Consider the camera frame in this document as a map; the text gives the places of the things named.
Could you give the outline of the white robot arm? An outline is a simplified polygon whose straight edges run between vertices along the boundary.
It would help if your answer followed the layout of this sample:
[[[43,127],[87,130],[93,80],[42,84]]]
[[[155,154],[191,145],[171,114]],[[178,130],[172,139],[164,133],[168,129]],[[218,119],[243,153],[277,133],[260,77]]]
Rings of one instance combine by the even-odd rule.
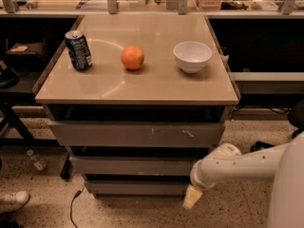
[[[224,143],[194,163],[190,181],[183,200],[187,209],[219,182],[270,181],[267,228],[304,228],[304,133],[248,154]]]

